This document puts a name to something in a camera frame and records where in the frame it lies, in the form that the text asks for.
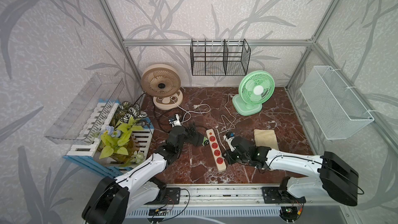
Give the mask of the black work glove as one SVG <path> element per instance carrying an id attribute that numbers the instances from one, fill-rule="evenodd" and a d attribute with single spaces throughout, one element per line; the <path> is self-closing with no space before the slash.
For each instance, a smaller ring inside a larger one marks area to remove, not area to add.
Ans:
<path id="1" fill-rule="evenodd" d="M 195 147 L 206 146 L 209 144 L 208 138 L 197 131 L 195 124 L 189 124 L 186 128 L 186 133 L 186 142 Z"/>

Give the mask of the beige red power strip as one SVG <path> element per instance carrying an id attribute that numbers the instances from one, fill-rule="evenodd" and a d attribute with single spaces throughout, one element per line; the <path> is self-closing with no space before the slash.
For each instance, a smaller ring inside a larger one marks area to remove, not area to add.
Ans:
<path id="1" fill-rule="evenodd" d="M 216 138 L 215 132 L 213 129 L 206 130 L 207 138 L 209 140 L 209 145 L 211 148 L 211 152 L 216 163 L 216 167 L 219 172 L 224 172 L 227 169 L 227 165 L 222 156 L 222 152 L 220 150 L 220 146 L 218 140 Z"/>

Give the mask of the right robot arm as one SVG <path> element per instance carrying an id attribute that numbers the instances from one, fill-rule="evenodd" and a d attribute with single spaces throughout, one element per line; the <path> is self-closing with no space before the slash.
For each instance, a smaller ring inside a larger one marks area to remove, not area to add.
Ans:
<path id="1" fill-rule="evenodd" d="M 233 132 L 228 132 L 223 139 L 229 146 L 224 153 L 229 164 L 301 175 L 283 179 L 277 193 L 281 199 L 329 197 L 343 205 L 357 206 L 358 195 L 364 194 L 358 185 L 358 172 L 333 152 L 326 151 L 322 156 L 288 153 L 256 146 Z"/>

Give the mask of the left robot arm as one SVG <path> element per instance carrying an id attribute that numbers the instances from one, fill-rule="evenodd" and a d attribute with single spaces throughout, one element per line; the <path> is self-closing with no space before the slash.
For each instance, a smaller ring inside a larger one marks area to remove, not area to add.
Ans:
<path id="1" fill-rule="evenodd" d="M 165 143 L 142 164 L 116 178 L 106 177 L 97 185 L 82 213 L 87 224 L 121 224 L 137 208 L 161 201 L 165 184 L 155 176 L 179 159 L 185 143 L 201 145 L 203 135 L 194 126 L 172 127 Z"/>

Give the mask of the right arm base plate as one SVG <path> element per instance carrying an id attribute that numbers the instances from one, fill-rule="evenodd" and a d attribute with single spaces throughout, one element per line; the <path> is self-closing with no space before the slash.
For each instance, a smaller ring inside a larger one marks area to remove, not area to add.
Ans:
<path id="1" fill-rule="evenodd" d="M 278 187 L 262 187 L 263 201 L 265 204 L 305 204 L 305 197 L 295 198 L 287 191 L 279 190 Z"/>

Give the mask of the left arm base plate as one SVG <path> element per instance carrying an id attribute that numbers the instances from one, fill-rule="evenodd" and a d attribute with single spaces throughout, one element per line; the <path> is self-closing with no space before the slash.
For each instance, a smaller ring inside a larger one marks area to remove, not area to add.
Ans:
<path id="1" fill-rule="evenodd" d="M 180 192 L 181 188 L 178 187 L 161 189 L 156 199 L 146 203 L 146 205 L 178 205 L 180 202 Z"/>

